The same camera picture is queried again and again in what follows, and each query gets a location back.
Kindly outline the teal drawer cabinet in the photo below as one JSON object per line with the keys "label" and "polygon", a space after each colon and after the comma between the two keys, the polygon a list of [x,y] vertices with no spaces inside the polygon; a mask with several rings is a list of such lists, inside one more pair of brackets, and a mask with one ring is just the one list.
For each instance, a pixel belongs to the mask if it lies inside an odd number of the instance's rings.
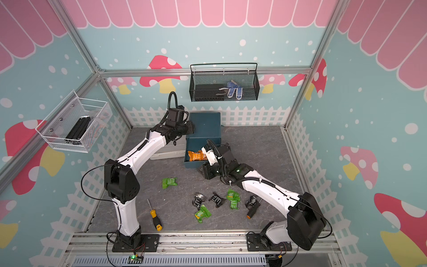
{"label": "teal drawer cabinet", "polygon": [[207,140],[221,144],[221,113],[190,112],[189,120],[193,124],[193,133],[186,135],[184,166],[186,169],[198,169],[205,161],[190,161],[189,151],[197,152],[207,144]]}

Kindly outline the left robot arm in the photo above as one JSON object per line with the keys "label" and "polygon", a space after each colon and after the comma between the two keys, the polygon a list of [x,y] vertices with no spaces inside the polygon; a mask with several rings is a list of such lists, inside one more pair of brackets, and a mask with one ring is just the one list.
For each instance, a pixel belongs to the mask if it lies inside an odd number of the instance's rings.
{"label": "left robot arm", "polygon": [[116,205],[118,238],[130,247],[141,242],[135,198],[140,191],[136,174],[158,150],[183,135],[193,133],[189,113],[180,105],[169,108],[160,123],[147,131],[142,141],[117,160],[108,160],[104,169],[105,190]]}

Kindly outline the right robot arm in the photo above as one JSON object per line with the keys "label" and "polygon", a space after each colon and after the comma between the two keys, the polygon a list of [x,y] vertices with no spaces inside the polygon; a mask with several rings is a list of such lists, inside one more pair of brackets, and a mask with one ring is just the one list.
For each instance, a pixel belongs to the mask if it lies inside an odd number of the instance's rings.
{"label": "right robot arm", "polygon": [[251,166],[238,163],[228,144],[217,146],[208,140],[201,151],[207,157],[201,169],[205,179],[219,177],[226,185],[253,193],[286,218],[280,222],[271,221],[262,229],[258,241],[265,249],[293,242],[301,249],[310,250],[320,239],[329,222],[310,193],[300,195],[284,189]]}

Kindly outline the green cookie pack right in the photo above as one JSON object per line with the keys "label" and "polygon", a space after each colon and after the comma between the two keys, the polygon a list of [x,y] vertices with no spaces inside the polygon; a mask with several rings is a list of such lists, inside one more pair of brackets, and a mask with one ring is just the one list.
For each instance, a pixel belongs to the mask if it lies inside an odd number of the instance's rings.
{"label": "green cookie pack right", "polygon": [[238,210],[238,204],[241,201],[240,194],[232,189],[228,190],[226,198],[230,201],[230,208],[233,210]]}

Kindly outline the green cookie pack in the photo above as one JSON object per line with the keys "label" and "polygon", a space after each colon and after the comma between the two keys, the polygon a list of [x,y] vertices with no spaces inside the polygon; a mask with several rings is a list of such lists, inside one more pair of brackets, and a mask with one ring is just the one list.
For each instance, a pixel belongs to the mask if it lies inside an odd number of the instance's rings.
{"label": "green cookie pack", "polygon": [[203,218],[211,217],[211,212],[205,205],[201,205],[200,209],[194,214],[197,221],[201,224],[203,223]]}
{"label": "green cookie pack", "polygon": [[162,179],[162,188],[167,189],[169,186],[177,186],[176,178]]}
{"label": "green cookie pack", "polygon": [[240,194],[232,189],[228,190],[226,198],[230,201],[230,208],[233,210],[238,210],[238,204],[241,201]]}

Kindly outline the black cookie pack centre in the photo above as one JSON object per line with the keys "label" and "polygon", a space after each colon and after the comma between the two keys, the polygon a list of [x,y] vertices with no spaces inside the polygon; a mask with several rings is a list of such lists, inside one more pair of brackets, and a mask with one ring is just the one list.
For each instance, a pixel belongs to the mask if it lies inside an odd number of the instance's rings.
{"label": "black cookie pack centre", "polygon": [[209,201],[211,201],[215,204],[215,208],[219,208],[225,203],[226,199],[222,198],[216,192],[213,192],[212,197],[209,199]]}

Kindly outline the black cookie pack left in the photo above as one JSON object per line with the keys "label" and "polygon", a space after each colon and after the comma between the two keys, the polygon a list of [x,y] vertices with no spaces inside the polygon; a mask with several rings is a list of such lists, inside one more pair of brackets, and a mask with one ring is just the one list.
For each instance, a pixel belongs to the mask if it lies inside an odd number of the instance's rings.
{"label": "black cookie pack left", "polygon": [[203,202],[206,201],[206,196],[204,196],[203,194],[196,192],[194,194],[194,199],[192,201],[192,205],[197,208],[198,210],[200,210],[201,206],[203,205]]}

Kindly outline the black cookie pack right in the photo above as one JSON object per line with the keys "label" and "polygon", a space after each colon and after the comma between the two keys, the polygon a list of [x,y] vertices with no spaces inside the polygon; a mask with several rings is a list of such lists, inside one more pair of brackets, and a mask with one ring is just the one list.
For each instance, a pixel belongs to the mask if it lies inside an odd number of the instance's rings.
{"label": "black cookie pack right", "polygon": [[245,203],[245,206],[248,210],[252,208],[258,208],[260,206],[260,200],[254,195],[250,196],[249,200]]}

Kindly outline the orange black screwdriver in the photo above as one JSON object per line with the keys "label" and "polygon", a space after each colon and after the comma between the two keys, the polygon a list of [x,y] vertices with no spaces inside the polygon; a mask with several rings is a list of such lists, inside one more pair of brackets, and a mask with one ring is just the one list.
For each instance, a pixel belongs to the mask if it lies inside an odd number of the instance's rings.
{"label": "orange black screwdriver", "polygon": [[257,209],[256,208],[252,208],[251,210],[248,210],[248,213],[247,213],[246,217],[248,219],[251,219],[255,215],[255,213],[257,212],[258,208]]}

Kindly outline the blue white item in basket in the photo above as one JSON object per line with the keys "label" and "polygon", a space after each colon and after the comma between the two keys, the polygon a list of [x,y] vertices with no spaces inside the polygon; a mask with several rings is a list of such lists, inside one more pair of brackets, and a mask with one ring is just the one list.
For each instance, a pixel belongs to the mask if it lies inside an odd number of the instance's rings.
{"label": "blue white item in basket", "polygon": [[243,87],[240,86],[237,82],[231,80],[227,83],[226,87],[220,88],[217,95],[225,95],[227,98],[235,98],[241,100],[243,97]]}

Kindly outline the yellow black screwdriver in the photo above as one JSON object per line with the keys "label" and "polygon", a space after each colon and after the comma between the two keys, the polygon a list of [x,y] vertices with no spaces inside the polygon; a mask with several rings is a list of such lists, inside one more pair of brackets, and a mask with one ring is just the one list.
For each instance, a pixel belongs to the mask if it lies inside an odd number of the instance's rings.
{"label": "yellow black screwdriver", "polygon": [[161,222],[160,218],[158,217],[158,215],[156,213],[156,210],[152,208],[149,199],[147,199],[147,203],[148,203],[149,208],[150,208],[150,215],[152,217],[153,224],[154,224],[154,226],[155,226],[155,228],[156,228],[157,231],[161,231],[162,228],[163,228],[162,227],[162,222]]}

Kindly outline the black box in white basket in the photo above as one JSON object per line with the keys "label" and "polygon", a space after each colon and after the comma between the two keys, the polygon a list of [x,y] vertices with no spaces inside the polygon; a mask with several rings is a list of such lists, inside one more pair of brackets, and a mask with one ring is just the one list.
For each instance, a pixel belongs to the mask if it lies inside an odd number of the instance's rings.
{"label": "black box in white basket", "polygon": [[89,116],[80,117],[79,120],[75,123],[74,127],[66,136],[65,142],[67,144],[72,145],[81,145],[80,139],[85,134],[90,122],[91,118]]}

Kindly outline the small green circuit board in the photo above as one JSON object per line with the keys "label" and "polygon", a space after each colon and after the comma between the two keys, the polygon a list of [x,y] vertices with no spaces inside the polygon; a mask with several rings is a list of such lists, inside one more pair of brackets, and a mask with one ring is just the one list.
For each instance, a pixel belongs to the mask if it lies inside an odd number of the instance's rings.
{"label": "small green circuit board", "polygon": [[143,256],[142,255],[131,255],[128,258],[127,263],[128,264],[142,264],[143,262]]}

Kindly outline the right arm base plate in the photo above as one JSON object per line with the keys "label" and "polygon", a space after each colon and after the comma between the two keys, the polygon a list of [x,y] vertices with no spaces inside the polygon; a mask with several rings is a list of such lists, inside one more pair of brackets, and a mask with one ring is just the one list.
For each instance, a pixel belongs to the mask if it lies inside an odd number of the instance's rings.
{"label": "right arm base plate", "polygon": [[278,251],[282,253],[292,251],[291,242],[275,244],[266,236],[253,231],[246,233],[246,244],[248,251]]}

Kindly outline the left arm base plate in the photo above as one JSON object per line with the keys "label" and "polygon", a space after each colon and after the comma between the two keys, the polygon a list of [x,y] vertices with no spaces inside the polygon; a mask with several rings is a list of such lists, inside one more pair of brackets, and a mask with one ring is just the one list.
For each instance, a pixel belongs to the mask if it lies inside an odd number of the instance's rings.
{"label": "left arm base plate", "polygon": [[136,253],[136,252],[157,252],[159,245],[159,234],[140,234],[139,236],[127,237],[119,233],[116,237],[113,253]]}

